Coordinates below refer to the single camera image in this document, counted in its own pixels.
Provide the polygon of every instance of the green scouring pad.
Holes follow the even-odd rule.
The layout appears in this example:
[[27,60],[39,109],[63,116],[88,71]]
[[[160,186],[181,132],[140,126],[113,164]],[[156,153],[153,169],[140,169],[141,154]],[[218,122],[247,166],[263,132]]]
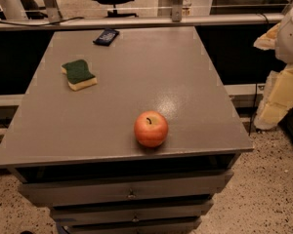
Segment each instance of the green scouring pad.
[[84,59],[78,59],[62,65],[62,73],[67,75],[68,85],[73,91],[97,84],[97,78],[90,73]]

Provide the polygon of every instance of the terrazzo floor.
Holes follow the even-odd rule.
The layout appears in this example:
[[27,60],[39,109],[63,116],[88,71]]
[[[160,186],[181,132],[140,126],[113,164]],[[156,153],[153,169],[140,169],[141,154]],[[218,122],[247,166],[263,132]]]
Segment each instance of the terrazzo floor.
[[[281,128],[250,137],[254,151],[240,156],[233,178],[190,234],[293,233],[293,144]],[[58,233],[49,210],[33,207],[19,184],[0,171],[0,234]]]

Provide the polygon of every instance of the table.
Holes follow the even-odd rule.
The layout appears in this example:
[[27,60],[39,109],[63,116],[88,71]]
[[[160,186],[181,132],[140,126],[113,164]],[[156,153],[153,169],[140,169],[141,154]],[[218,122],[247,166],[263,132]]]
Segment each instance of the table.
[[[70,233],[190,231],[253,149],[193,27],[56,32],[0,145],[0,168]],[[85,59],[98,84],[74,92],[62,64]],[[134,137],[156,110],[155,149]]]

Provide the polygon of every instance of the red apple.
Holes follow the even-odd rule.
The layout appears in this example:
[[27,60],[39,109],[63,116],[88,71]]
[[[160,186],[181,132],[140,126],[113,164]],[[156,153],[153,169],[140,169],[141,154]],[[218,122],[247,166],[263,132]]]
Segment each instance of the red apple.
[[138,143],[146,147],[156,147],[166,139],[168,124],[160,113],[147,111],[137,118],[134,130]]

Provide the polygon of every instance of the drawer knob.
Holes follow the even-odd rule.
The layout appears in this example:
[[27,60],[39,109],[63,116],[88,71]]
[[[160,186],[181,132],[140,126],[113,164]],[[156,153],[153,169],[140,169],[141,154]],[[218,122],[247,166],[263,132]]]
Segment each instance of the drawer knob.
[[129,194],[128,194],[128,196],[127,196],[127,199],[129,199],[129,200],[133,200],[133,199],[135,199],[135,198],[136,198],[136,195],[135,195],[134,191],[131,189],[131,190],[129,191]]
[[140,220],[135,216],[131,221],[132,222],[139,222]]

